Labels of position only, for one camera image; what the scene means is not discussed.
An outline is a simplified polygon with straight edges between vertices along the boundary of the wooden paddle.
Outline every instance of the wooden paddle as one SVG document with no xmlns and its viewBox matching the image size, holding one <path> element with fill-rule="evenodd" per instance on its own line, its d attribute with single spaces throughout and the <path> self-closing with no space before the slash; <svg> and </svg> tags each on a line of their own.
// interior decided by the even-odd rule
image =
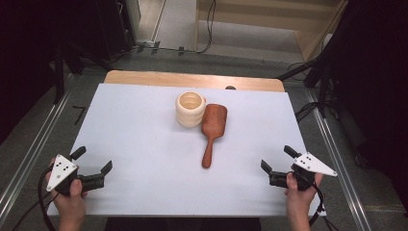
<svg viewBox="0 0 408 231">
<path fill-rule="evenodd" d="M 224 135 L 226 121 L 227 109 L 224 106 L 218 104 L 207 105 L 201 125 L 201 132 L 208 140 L 201 164 L 204 168 L 211 165 L 214 140 Z"/>
</svg>

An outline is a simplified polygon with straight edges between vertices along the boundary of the hand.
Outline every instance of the hand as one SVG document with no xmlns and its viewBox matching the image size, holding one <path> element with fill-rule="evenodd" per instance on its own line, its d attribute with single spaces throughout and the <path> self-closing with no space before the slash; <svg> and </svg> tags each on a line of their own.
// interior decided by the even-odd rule
<svg viewBox="0 0 408 231">
<path fill-rule="evenodd" d="M 320 185 L 323 174 L 315 174 L 315 182 Z M 291 222 L 293 230 L 310 230 L 309 226 L 309 209 L 310 203 L 315 198 L 316 190 L 310 187 L 304 192 L 297 189 L 297 181 L 293 174 L 290 172 L 287 175 L 286 183 L 288 188 L 285 190 L 286 200 L 286 213 Z"/>
<path fill-rule="evenodd" d="M 46 175 L 47 181 L 51 176 L 51 172 Z M 53 190 L 51 192 L 52 197 L 55 197 L 58 193 Z M 60 213 L 60 231 L 73 231 L 81 230 L 81 225 L 85 220 L 86 205 L 83 199 L 85 193 L 82 193 L 82 182 L 80 180 L 74 180 L 71 183 L 69 189 L 69 196 L 59 194 L 55 200 L 55 206 Z"/>
</svg>

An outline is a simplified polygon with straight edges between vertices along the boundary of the human hand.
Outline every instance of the human hand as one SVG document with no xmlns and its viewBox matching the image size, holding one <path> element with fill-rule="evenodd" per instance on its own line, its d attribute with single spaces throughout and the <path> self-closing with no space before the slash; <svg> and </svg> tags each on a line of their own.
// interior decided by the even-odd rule
<svg viewBox="0 0 408 231">
<path fill-rule="evenodd" d="M 315 182 L 320 185 L 323 174 L 315 174 Z M 308 213 L 310 209 L 310 203 L 315 198 L 316 190 L 310 187 L 304 192 L 297 189 L 297 181 L 293 174 L 290 172 L 287 175 L 286 182 L 288 188 L 285 190 L 286 200 L 286 213 L 291 222 L 293 230 L 310 230 Z"/>
<path fill-rule="evenodd" d="M 46 175 L 47 181 L 51 176 L 51 172 Z M 59 194 L 55 200 L 55 206 L 60 213 L 60 231 L 81 230 L 81 225 L 85 221 L 86 205 L 83 199 L 85 193 L 82 193 L 82 182 L 78 179 L 72 181 L 69 188 L 69 196 Z M 53 190 L 51 192 L 54 198 L 58 193 Z"/>
</svg>

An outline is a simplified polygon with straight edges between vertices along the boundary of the brush handle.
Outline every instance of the brush handle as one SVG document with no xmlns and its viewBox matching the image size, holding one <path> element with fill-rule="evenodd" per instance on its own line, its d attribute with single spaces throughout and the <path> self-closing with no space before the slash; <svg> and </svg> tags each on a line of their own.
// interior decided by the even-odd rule
<svg viewBox="0 0 408 231">
<path fill-rule="evenodd" d="M 201 163 L 201 165 L 204 168 L 209 168 L 211 166 L 211 161 L 213 159 L 213 143 L 214 143 L 214 139 L 209 138 L 208 143 L 207 143 L 207 147 L 205 148 L 203 161 Z"/>
</svg>

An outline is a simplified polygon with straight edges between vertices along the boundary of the table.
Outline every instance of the table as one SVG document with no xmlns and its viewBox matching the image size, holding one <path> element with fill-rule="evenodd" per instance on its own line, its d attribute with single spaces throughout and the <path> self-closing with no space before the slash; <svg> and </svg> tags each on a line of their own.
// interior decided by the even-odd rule
<svg viewBox="0 0 408 231">
<path fill-rule="evenodd" d="M 198 21 L 207 20 L 213 0 L 196 0 L 195 36 Z M 214 21 L 293 30 L 305 62 L 319 52 L 327 34 L 340 21 L 346 0 L 217 0 Z"/>
<path fill-rule="evenodd" d="M 228 109 L 209 169 L 201 167 L 207 141 L 200 128 L 186 129 L 175 119 L 175 98 L 187 90 Z M 246 113 L 253 109 L 258 112 Z M 260 163 L 264 159 L 276 171 L 289 171 L 293 160 L 283 152 L 285 144 L 306 151 L 278 80 L 111 71 L 72 150 L 87 147 L 77 161 L 81 174 L 94 174 L 110 160 L 114 164 L 105 188 L 89 193 L 89 215 L 267 217 L 285 215 L 285 195 L 268 184 Z M 315 198 L 310 215 L 317 206 Z M 48 213 L 57 211 L 52 206 Z"/>
</svg>

